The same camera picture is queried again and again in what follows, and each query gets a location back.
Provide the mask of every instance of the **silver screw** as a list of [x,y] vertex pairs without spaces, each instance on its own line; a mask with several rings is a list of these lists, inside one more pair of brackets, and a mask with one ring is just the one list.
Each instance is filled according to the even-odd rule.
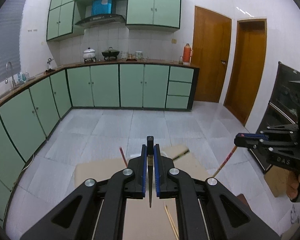
[[169,170],[170,174],[177,175],[179,173],[179,170],[177,168],[172,168]]
[[211,186],[214,186],[214,185],[216,185],[216,184],[218,183],[218,181],[217,181],[215,178],[209,178],[209,179],[207,180],[207,183],[208,183],[209,185],[211,185]]
[[133,173],[133,171],[132,169],[124,169],[122,173],[126,176],[129,176]]
[[84,184],[87,186],[87,187],[91,187],[95,184],[95,180],[94,179],[87,179]]

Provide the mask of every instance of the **window blind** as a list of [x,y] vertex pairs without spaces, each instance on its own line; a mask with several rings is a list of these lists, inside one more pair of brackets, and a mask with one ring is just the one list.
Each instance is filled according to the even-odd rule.
[[20,30],[26,0],[6,0],[0,8],[0,82],[6,78],[6,64],[12,63],[13,74],[21,70]]

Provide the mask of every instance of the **pot lid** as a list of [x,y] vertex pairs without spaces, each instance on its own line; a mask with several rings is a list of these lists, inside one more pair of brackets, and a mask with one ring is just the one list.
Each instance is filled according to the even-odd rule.
[[112,47],[109,47],[107,50],[103,51],[103,53],[107,53],[107,52],[119,52],[116,49],[113,49]]
[[90,49],[90,47],[89,47],[83,53],[91,53],[91,52],[96,52],[96,51],[94,49]]

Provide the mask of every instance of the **tile floor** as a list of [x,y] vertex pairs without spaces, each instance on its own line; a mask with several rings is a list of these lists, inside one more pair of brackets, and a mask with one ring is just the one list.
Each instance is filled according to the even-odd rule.
[[[21,178],[7,215],[6,233],[20,236],[74,190],[78,163],[141,153],[146,136],[161,147],[185,144],[212,175],[247,132],[222,105],[194,102],[191,112],[72,110],[56,127]],[[253,210],[279,235],[291,226],[292,203],[274,198],[254,158],[238,148],[216,177],[233,194],[243,193]],[[300,216],[300,203],[295,204]]]

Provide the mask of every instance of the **countertop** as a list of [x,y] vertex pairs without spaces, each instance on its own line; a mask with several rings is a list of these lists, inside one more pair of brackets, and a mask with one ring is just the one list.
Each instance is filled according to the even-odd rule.
[[147,61],[143,60],[137,60],[137,61],[126,61],[122,59],[118,60],[110,60],[110,61],[97,61],[97,62],[77,62],[72,64],[66,64],[61,65],[55,68],[55,71],[50,73],[40,73],[34,77],[34,79],[30,80],[29,82],[25,83],[24,85],[19,86],[15,90],[12,90],[9,94],[7,94],[5,97],[0,99],[0,106],[2,106],[6,101],[10,100],[14,96],[20,94],[22,91],[28,89],[30,86],[34,85],[35,83],[59,72],[64,69],[68,68],[75,68],[75,67],[83,67],[83,66],[95,66],[95,65],[106,65],[106,64],[154,64],[154,65],[170,65],[170,66],[179,66],[179,67],[190,67],[190,68],[196,68],[194,66],[187,66],[179,64],[178,61],[168,61],[168,60],[161,60],[161,59],[148,59]]

